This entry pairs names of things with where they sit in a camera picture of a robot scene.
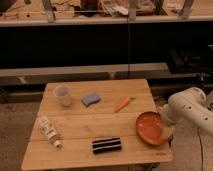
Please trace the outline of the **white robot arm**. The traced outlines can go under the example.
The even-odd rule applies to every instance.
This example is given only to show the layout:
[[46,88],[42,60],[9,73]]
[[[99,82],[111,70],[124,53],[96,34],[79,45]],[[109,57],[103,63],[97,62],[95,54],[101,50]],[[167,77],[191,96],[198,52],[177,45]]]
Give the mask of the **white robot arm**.
[[168,98],[168,103],[158,108],[158,112],[168,126],[186,119],[213,136],[213,111],[204,106],[205,101],[204,91],[191,87],[172,94]]

